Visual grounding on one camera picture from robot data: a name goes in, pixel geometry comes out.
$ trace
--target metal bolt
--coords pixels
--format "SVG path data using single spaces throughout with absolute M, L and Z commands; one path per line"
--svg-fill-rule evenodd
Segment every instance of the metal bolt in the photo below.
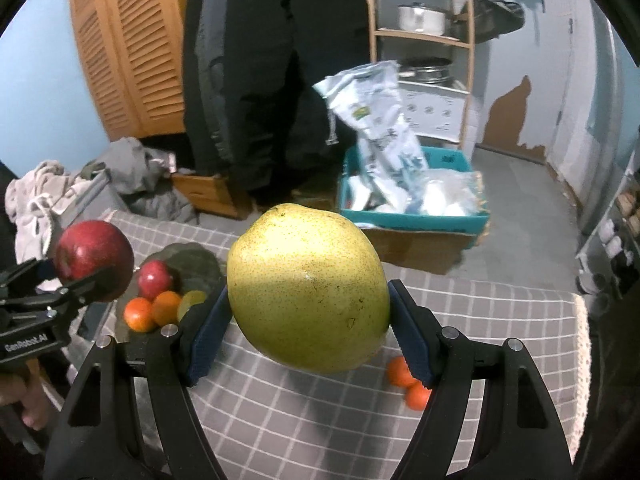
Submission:
M 524 345 L 522 344 L 522 341 L 520 341 L 519 339 L 516 339 L 514 337 L 512 337 L 511 339 L 509 339 L 507 341 L 507 345 L 509 345 L 509 348 L 511 348 L 511 350 L 513 350 L 514 352 L 519 352 L 520 350 L 522 350 L 524 348 Z
M 111 344 L 111 336 L 110 335 L 100 336 L 98 341 L 95 342 L 95 345 L 98 348 L 107 348 L 107 346 L 109 346 L 110 344 Z
M 447 339 L 456 339 L 460 335 L 460 332 L 452 326 L 446 326 L 442 329 L 442 335 Z
M 160 333 L 164 337 L 172 337 L 178 333 L 178 327 L 175 326 L 174 324 L 165 325 L 160 329 Z

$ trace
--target louvered wardrobe door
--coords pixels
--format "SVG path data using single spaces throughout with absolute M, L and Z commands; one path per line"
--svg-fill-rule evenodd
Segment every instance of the louvered wardrobe door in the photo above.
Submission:
M 72 9 L 84 72 L 110 138 L 183 132 L 178 0 L 72 0 Z
M 182 19 L 178 0 L 106 0 L 139 137 L 184 131 Z
M 140 125 L 127 99 L 113 41 L 109 41 L 111 30 L 104 0 L 69 1 L 80 61 L 102 124 L 111 140 L 135 136 Z

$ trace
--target human hand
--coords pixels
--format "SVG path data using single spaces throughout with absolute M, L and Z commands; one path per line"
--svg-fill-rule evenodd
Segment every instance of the human hand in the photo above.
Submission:
M 39 431 L 47 425 L 51 404 L 42 389 L 38 361 L 31 360 L 27 366 L 30 376 L 26 382 L 18 375 L 0 374 L 0 406 L 20 402 L 24 406 L 23 423 Z

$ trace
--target blue wall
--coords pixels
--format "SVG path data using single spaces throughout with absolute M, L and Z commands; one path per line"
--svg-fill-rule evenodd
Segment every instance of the blue wall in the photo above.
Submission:
M 620 121 L 620 140 L 616 152 L 616 164 L 623 170 L 629 164 L 629 158 L 638 140 L 640 126 L 640 68 L 634 63 L 631 54 L 625 48 L 618 34 L 615 34 L 616 49 L 620 53 L 624 93 L 622 101 L 622 120 Z
M 108 145 L 87 88 L 68 0 L 28 0 L 0 36 L 0 160 L 80 169 Z

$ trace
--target white cloth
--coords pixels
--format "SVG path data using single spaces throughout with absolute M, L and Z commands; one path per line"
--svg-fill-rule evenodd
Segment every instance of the white cloth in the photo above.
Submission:
M 91 184 L 70 175 L 56 160 L 44 160 L 24 177 L 12 180 L 4 196 L 9 220 L 17 227 L 15 259 L 21 264 L 30 258 L 50 256 L 56 218 Z M 55 290 L 58 280 L 43 282 L 43 290 Z

